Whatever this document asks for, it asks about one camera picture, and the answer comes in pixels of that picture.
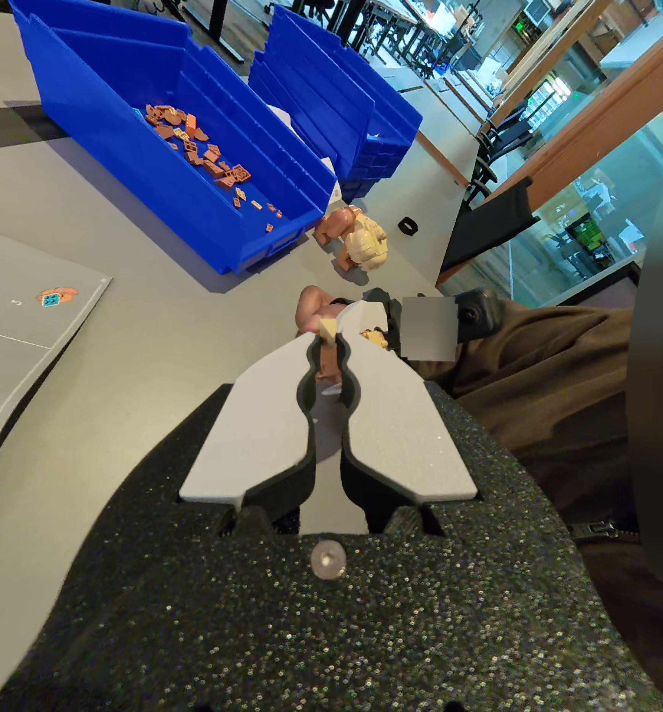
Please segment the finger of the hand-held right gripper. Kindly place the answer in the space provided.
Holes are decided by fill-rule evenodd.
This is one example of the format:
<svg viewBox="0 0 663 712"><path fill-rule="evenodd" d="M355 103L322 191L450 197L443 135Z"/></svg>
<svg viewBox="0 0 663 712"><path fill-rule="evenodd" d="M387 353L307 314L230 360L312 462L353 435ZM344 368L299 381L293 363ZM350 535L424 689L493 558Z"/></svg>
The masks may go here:
<svg viewBox="0 0 663 712"><path fill-rule="evenodd" d="M388 314L378 301L359 300L346 306L337 316L337 332L362 334L366 331L388 332Z"/></svg>

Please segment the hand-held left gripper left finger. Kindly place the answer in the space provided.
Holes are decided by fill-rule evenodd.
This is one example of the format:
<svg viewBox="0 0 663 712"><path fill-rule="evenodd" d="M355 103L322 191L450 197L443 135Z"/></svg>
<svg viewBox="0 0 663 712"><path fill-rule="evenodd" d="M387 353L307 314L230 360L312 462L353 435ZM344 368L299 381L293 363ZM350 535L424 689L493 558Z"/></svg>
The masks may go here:
<svg viewBox="0 0 663 712"><path fill-rule="evenodd" d="M234 382L180 488L181 500L291 511L314 489L311 410L321 342L306 333Z"/></svg>

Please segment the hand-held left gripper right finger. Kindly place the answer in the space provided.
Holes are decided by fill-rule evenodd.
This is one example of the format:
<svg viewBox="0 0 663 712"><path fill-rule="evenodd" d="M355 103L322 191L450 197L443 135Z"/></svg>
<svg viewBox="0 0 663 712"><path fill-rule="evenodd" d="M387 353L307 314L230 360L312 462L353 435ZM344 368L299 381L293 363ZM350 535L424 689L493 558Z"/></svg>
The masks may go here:
<svg viewBox="0 0 663 712"><path fill-rule="evenodd" d="M348 419L341 477L359 506L469 501L478 494L425 381L360 334L336 337Z"/></svg>

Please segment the brown toy brick assembly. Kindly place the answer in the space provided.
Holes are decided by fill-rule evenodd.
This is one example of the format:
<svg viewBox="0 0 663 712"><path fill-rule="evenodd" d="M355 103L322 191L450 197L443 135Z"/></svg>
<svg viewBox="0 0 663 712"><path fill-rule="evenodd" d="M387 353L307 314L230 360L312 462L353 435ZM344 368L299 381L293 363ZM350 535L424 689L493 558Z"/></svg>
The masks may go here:
<svg viewBox="0 0 663 712"><path fill-rule="evenodd" d="M386 336L379 329L365 330L360 336L388 351L388 341ZM320 367L316 376L318 383L324 387L336 387L341 384L341 373L338 368L336 355L336 345L331 345L330 341L321 341Z"/></svg>

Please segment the person's right hand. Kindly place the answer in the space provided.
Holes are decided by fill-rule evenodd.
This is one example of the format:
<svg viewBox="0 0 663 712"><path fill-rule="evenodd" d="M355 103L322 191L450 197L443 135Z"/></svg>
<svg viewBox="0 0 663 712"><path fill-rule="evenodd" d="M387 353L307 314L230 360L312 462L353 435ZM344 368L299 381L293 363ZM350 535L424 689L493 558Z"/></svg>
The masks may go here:
<svg viewBox="0 0 663 712"><path fill-rule="evenodd" d="M334 302L334 298L319 287L307 286L301 291L295 311L297 336L319 334L320 320L336 319L345 307L344 303Z"/></svg>

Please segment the tan and brown brick figure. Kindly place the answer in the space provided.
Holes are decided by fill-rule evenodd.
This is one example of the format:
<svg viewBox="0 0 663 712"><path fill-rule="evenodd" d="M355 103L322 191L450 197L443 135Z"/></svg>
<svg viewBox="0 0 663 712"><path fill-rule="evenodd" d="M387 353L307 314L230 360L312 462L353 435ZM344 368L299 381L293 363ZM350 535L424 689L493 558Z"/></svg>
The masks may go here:
<svg viewBox="0 0 663 712"><path fill-rule="evenodd" d="M341 241L336 260L345 272L353 268L370 272L388 258L386 232L355 206L337 208L322 218L314 229L314 237L321 246Z"/></svg>

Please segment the person's brown jacket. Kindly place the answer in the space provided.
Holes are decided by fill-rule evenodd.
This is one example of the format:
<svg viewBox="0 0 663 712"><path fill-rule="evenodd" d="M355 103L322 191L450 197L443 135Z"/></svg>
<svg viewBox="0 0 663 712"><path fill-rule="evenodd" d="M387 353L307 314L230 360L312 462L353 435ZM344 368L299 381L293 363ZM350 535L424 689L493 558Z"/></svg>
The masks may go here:
<svg viewBox="0 0 663 712"><path fill-rule="evenodd" d="M604 607L639 663L663 693L663 582L640 541L628 462L626 401L616 395L549 425L508 409L478 409L496 437L553 503L567 525L613 524L617 539L580 539L577 547Z"/></svg>

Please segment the glass partition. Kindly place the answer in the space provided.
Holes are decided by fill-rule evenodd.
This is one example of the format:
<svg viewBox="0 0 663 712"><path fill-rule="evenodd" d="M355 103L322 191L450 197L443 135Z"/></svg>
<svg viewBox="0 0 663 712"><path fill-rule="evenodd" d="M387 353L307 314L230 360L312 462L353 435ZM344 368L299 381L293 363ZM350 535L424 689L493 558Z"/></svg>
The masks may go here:
<svg viewBox="0 0 663 712"><path fill-rule="evenodd" d="M528 307L547 306L643 254L663 195L663 111L534 213L538 222L475 258L441 287L487 286ZM590 213L607 249L586 252L564 228Z"/></svg>

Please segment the pile of brown toy bricks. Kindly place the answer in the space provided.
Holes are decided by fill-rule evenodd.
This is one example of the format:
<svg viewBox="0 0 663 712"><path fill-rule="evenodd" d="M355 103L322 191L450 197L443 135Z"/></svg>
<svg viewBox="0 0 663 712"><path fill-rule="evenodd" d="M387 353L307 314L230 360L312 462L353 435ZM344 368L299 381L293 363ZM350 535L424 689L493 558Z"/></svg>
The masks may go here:
<svg viewBox="0 0 663 712"><path fill-rule="evenodd" d="M196 170L203 171L214 186L231 195L232 206L237 211L254 209L269 211L265 217L265 232L272 232L283 212L275 204L252 188L252 174L241 164L229 164L220 147L210 142L198 118L173 105L147 104L144 110L135 111L173 150L178 151L185 162Z"/></svg>

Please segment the nested blue plastic bins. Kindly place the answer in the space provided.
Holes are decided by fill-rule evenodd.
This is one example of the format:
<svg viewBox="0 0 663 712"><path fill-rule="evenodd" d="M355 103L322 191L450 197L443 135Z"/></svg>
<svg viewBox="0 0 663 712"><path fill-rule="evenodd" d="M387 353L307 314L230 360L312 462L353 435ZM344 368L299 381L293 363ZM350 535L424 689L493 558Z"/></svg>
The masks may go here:
<svg viewBox="0 0 663 712"><path fill-rule="evenodd" d="M337 36L282 6L273 11L248 85L266 104L289 114L318 157L330 159L348 203L394 174L423 120Z"/></svg>

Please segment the wooden beam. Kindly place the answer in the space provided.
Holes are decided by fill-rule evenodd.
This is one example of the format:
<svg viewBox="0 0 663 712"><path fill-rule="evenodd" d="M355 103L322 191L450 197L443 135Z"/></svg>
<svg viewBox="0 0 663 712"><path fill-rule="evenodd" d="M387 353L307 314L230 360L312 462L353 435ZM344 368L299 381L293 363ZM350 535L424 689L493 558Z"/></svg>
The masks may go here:
<svg viewBox="0 0 663 712"><path fill-rule="evenodd" d="M663 111L663 36L624 70L521 168L483 207L525 177L537 210Z"/></svg>

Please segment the grey instruction booklet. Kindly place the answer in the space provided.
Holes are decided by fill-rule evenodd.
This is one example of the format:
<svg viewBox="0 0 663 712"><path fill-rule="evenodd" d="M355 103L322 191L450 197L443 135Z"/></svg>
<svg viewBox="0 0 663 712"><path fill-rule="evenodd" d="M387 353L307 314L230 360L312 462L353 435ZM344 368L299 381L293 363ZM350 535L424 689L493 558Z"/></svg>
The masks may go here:
<svg viewBox="0 0 663 712"><path fill-rule="evenodd" d="M0 443L110 283L0 235Z"/></svg>

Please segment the blue plastic bin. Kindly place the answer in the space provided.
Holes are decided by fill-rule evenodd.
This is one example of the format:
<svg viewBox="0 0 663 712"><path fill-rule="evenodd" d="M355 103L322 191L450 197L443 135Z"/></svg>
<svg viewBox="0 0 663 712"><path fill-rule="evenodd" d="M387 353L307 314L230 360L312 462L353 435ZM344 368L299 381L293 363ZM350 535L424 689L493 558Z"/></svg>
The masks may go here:
<svg viewBox="0 0 663 712"><path fill-rule="evenodd" d="M10 1L45 113L217 272L268 258L325 215L336 177L184 23L92 1ZM246 200L145 119L197 119Z"/></svg>

